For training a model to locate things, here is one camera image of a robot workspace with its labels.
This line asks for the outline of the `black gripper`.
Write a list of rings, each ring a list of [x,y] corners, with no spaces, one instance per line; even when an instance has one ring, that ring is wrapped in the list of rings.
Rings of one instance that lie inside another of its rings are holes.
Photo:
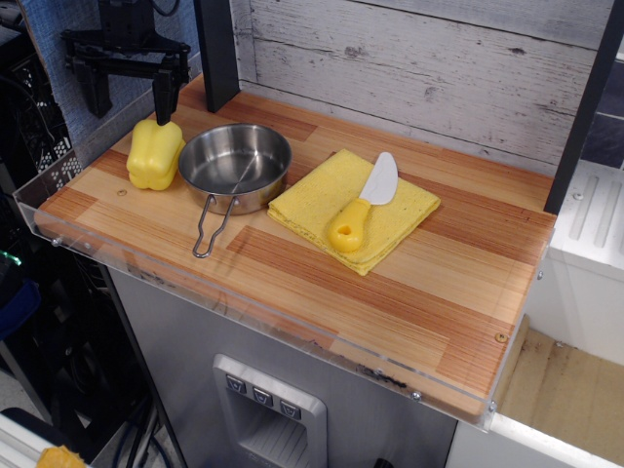
[[[64,30],[66,66],[75,75],[88,110],[98,118],[112,107],[108,76],[153,79],[156,121],[166,125],[176,111],[181,83],[190,78],[190,47],[156,31],[155,16],[172,16],[154,1],[99,1],[99,28]]]

